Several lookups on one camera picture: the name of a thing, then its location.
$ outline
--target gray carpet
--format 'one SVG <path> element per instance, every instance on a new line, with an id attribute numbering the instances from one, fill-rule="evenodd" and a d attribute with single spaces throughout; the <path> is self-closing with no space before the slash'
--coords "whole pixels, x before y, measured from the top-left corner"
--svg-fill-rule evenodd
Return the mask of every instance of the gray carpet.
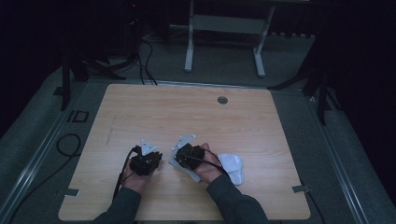
<path id="1" fill-rule="evenodd" d="M 230 44 L 214 47 L 216 42 L 208 41 L 207 34 L 201 34 L 196 42 L 193 70 L 191 73 L 185 73 L 183 71 L 187 49 L 185 32 L 178 29 L 174 32 L 175 36 L 168 43 L 157 41 L 155 35 L 146 37 L 153 45 L 148 69 L 157 80 L 161 81 L 160 83 L 173 81 L 265 88 L 294 76 L 314 40 L 275 35 L 268 37 L 262 54 L 267 76 L 259 78 L 256 76 L 251 52 L 251 43 L 254 40 L 243 42 L 242 47 Z M 142 58 L 146 59 L 149 55 L 149 46 L 143 44 L 140 51 Z M 137 66 L 121 72 L 120 75 L 128 77 L 123 81 L 125 83 L 140 82 Z M 59 111 L 61 97 L 52 95 L 55 88 L 60 86 L 60 80 L 59 70 L 43 83 L 42 88 L 19 119 L 0 140 L 2 164 L 0 200 L 2 202 L 7 198 L 27 162 L 52 130 L 54 123 L 59 125 L 55 125 L 58 131 L 54 134 L 55 137 L 48 141 L 48 155 L 28 192 L 68 160 L 56 150 L 55 142 L 61 136 L 76 133 L 81 137 L 83 146 L 106 86 L 115 82 L 97 74 L 92 74 L 89 83 L 73 81 L 73 104 L 62 113 Z M 274 221 L 274 223 L 322 223 L 319 211 L 326 223 L 355 223 L 330 160 L 328 145 L 321 133 L 322 127 L 318 125 L 317 118 L 312 114 L 311 106 L 315 104 L 310 104 L 298 91 L 303 85 L 302 81 L 287 90 L 273 91 L 273 95 L 298 174 L 312 189 L 311 195 L 317 206 L 306 195 L 312 213 L 311 218 L 300 221 Z M 87 122 L 67 122 L 62 119 L 67 118 L 71 110 L 89 111 Z M 362 210 L 365 212 L 366 221 L 394 223 L 396 210 L 380 185 L 346 116 L 343 112 L 333 109 L 326 112 L 326 120 L 328 123 L 326 130 L 353 183 Z M 61 149 L 67 153 L 72 153 L 76 146 L 77 140 L 73 137 L 64 139 L 60 144 Z M 77 163 L 78 158 L 74 158 L 32 193 L 22 204 L 13 223 L 63 223 L 57 217 L 57 213 L 62 204 L 63 192 L 68 187 Z"/>

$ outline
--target metal stand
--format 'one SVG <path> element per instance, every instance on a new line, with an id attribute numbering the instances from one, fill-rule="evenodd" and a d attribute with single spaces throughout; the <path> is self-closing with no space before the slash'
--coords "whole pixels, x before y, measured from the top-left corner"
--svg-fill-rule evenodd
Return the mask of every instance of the metal stand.
<path id="1" fill-rule="evenodd" d="M 73 70 L 75 77 L 79 81 L 86 81 L 89 78 L 85 71 L 86 64 L 112 79 L 118 79 L 118 80 L 126 79 L 125 77 L 120 77 L 117 74 L 111 72 L 109 69 L 103 67 L 97 61 L 90 59 L 89 57 L 85 56 L 84 54 L 81 54 L 78 52 L 76 54 L 65 53 L 62 58 L 62 67 L 63 67 L 62 68 L 62 97 L 63 97 L 63 102 L 62 102 L 61 111 L 64 111 L 70 102 L 70 97 L 71 97 L 70 96 L 71 95 L 70 69 Z"/>
<path id="2" fill-rule="evenodd" d="M 303 88 L 303 93 L 305 96 L 313 96 L 315 91 L 320 88 L 318 99 L 318 118 L 322 125 L 326 125 L 324 120 L 324 111 L 326 108 L 326 94 L 329 84 L 329 73 L 329 68 L 313 69 L 284 81 L 279 85 L 268 87 L 267 90 L 280 91 L 295 82 L 298 82 L 304 78 L 308 78 L 308 81 Z"/>
<path id="3" fill-rule="evenodd" d="M 266 20 L 241 19 L 230 17 L 218 17 L 194 14 L 194 0 L 190 0 L 189 21 L 189 45 L 187 46 L 186 63 L 184 70 L 192 70 L 192 58 L 194 53 L 193 31 L 207 30 L 219 32 L 233 32 L 241 34 L 261 35 L 259 45 L 253 48 L 253 56 L 256 62 L 259 77 L 264 77 L 264 66 L 262 65 L 262 46 L 268 34 L 268 28 L 273 18 L 275 7 L 270 7 Z"/>

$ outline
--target wire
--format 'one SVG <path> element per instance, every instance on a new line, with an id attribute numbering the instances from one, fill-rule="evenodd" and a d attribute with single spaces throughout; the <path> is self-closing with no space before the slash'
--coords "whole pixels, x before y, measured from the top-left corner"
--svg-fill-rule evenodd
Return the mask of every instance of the wire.
<path id="1" fill-rule="evenodd" d="M 121 170 L 121 172 L 120 172 L 120 174 L 119 174 L 119 179 L 117 180 L 116 187 L 114 188 L 113 201 L 114 201 L 114 199 L 116 198 L 117 194 L 119 193 L 119 189 L 120 189 L 121 183 L 122 183 L 124 180 L 126 180 L 129 176 L 131 176 L 131 175 L 128 175 L 125 179 L 122 180 L 122 175 L 123 175 L 124 170 L 125 170 L 125 168 L 126 168 L 126 164 L 128 163 L 128 160 L 129 160 L 129 158 L 131 157 L 131 154 L 134 152 L 134 149 L 135 149 L 135 147 L 133 147 L 133 148 L 131 149 L 131 151 L 129 151 L 128 156 L 126 157 L 125 162 L 124 162 L 124 164 L 123 164 L 123 166 L 122 166 L 122 170 Z"/>
<path id="2" fill-rule="evenodd" d="M 154 79 L 154 77 L 152 76 L 152 74 L 149 71 L 149 59 L 151 58 L 151 54 L 152 54 L 152 50 L 153 50 L 152 45 L 148 41 L 143 40 L 143 39 L 142 39 L 142 42 L 147 44 L 147 45 L 149 45 L 150 51 L 149 51 L 149 54 L 148 54 L 148 58 L 146 59 L 145 65 L 143 65 L 143 63 L 142 63 L 142 59 L 140 57 L 140 54 L 137 53 L 137 60 L 139 61 L 139 68 L 140 68 L 140 70 L 139 70 L 140 80 L 142 81 L 143 85 L 146 84 L 145 81 L 143 80 L 143 69 L 145 69 L 146 75 L 148 76 L 148 79 L 150 80 L 151 84 L 152 85 L 158 85 L 157 81 Z"/>
<path id="3" fill-rule="evenodd" d="M 186 158 L 192 159 L 192 160 L 201 161 L 201 162 L 210 164 L 210 165 L 212 165 L 212 166 L 218 168 L 222 173 L 226 174 L 226 175 L 230 178 L 230 176 L 228 175 L 227 171 L 224 170 L 224 168 L 222 167 L 221 161 L 219 160 L 218 156 L 217 156 L 215 153 L 211 152 L 210 150 L 207 150 L 207 149 L 204 149 L 204 148 L 202 148 L 202 149 L 205 150 L 205 151 L 208 151 L 208 152 L 210 152 L 212 155 L 214 155 L 214 156 L 216 157 L 216 159 L 219 161 L 220 166 L 218 166 L 218 165 L 216 165 L 215 163 L 210 162 L 210 161 L 198 159 L 198 158 L 191 157 L 191 156 L 187 156 L 187 155 L 183 155 L 183 156 L 186 157 Z"/>
<path id="4" fill-rule="evenodd" d="M 77 145 L 75 151 L 72 154 L 67 154 L 67 153 L 62 152 L 61 149 L 60 149 L 60 146 L 59 146 L 60 142 L 63 139 L 65 139 L 66 137 L 69 137 L 69 136 L 74 136 L 78 140 L 78 145 Z M 46 179 L 41 181 L 41 183 L 39 183 L 36 187 L 34 187 L 28 194 L 26 194 L 23 197 L 23 199 L 21 200 L 21 202 L 18 204 L 17 208 L 15 209 L 14 213 L 12 214 L 11 219 L 9 220 L 8 223 L 12 223 L 12 221 L 14 220 L 15 216 L 17 215 L 17 213 L 20 210 L 20 208 L 22 207 L 22 205 L 29 199 L 30 196 L 32 196 L 33 193 L 35 193 L 36 190 L 40 189 L 47 181 L 49 181 L 56 174 L 58 174 L 58 172 L 60 172 L 71 160 L 73 160 L 73 158 L 81 155 L 81 153 L 77 153 L 80 146 L 81 146 L 81 139 L 75 133 L 66 134 L 66 135 L 62 136 L 60 139 L 58 139 L 58 141 L 56 143 L 56 149 L 58 150 L 59 153 L 61 153 L 62 155 L 68 157 L 67 161 L 62 166 L 60 166 L 55 172 L 53 172 L 51 175 L 49 175 Z"/>
<path id="5" fill-rule="evenodd" d="M 301 178 L 300 178 L 300 181 L 301 181 L 301 183 L 302 183 L 303 185 L 305 185 L 304 181 L 303 181 Z M 320 216 L 320 219 L 321 219 L 321 221 L 322 221 L 322 224 L 326 224 L 326 221 L 325 221 L 325 219 L 324 219 L 324 216 L 323 216 L 323 214 L 321 213 L 321 211 L 320 211 L 320 209 L 319 209 L 319 207 L 318 207 L 318 204 L 317 204 L 317 202 L 315 201 L 314 197 L 312 197 L 311 192 L 308 191 L 307 194 L 308 194 L 309 198 L 311 198 L 312 203 L 314 204 L 315 208 L 317 209 L 317 211 L 318 211 L 318 213 L 319 213 L 319 216 Z"/>
<path id="6" fill-rule="evenodd" d="M 122 184 L 126 179 L 128 179 L 129 177 L 131 177 L 131 175 L 134 175 L 134 172 L 132 172 L 130 175 L 128 175 L 127 177 L 125 177 L 120 183 Z"/>

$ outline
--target white object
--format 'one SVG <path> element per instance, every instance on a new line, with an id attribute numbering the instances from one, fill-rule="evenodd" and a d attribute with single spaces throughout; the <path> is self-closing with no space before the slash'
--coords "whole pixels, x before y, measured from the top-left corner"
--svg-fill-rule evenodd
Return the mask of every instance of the white object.
<path id="1" fill-rule="evenodd" d="M 177 151 L 181 148 L 183 148 L 184 146 L 186 146 L 190 141 L 194 140 L 196 137 L 195 134 L 190 134 L 190 135 L 183 135 L 180 136 L 180 139 L 178 140 L 178 142 L 176 143 L 176 145 L 174 147 L 172 147 L 172 150 L 175 151 L 175 155 L 177 153 Z"/>
<path id="2" fill-rule="evenodd" d="M 149 153 L 155 151 L 155 149 L 157 149 L 157 147 L 149 144 L 148 142 L 146 142 L 144 139 L 142 139 L 140 141 L 140 146 L 142 147 L 142 155 L 146 156 Z"/>
<path id="3" fill-rule="evenodd" d="M 242 170 L 242 165 L 244 162 L 242 158 L 234 154 L 220 154 L 219 160 L 225 171 L 233 181 L 234 185 L 241 185 L 244 182 L 244 172 Z"/>
<path id="4" fill-rule="evenodd" d="M 187 46 L 186 62 L 184 71 L 191 72 L 192 59 L 194 54 L 194 30 L 207 30 L 218 32 L 231 32 L 240 34 L 260 35 L 260 42 L 253 49 L 253 56 L 256 62 L 257 73 L 259 77 L 265 77 L 264 66 L 262 65 L 262 47 L 265 38 L 268 35 L 268 29 L 275 12 L 274 6 L 270 7 L 267 18 L 264 19 L 247 19 L 233 18 L 222 16 L 208 16 L 194 13 L 194 0 L 190 0 L 190 18 L 189 18 L 189 45 Z"/>

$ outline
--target white metal frame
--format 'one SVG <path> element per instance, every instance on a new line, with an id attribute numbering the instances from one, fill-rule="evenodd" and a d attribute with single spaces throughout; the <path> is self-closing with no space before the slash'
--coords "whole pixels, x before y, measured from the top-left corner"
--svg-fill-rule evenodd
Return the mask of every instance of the white metal frame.
<path id="1" fill-rule="evenodd" d="M 256 62 L 259 77 L 264 77 L 264 66 L 262 65 L 262 46 L 268 34 L 268 28 L 274 15 L 275 7 L 270 7 L 266 20 L 218 17 L 194 14 L 194 0 L 190 0 L 189 21 L 189 45 L 187 46 L 186 63 L 184 70 L 192 70 L 192 58 L 194 53 L 193 32 L 194 30 L 208 30 L 219 32 L 233 32 L 242 34 L 261 35 L 259 45 L 253 48 L 253 56 Z"/>

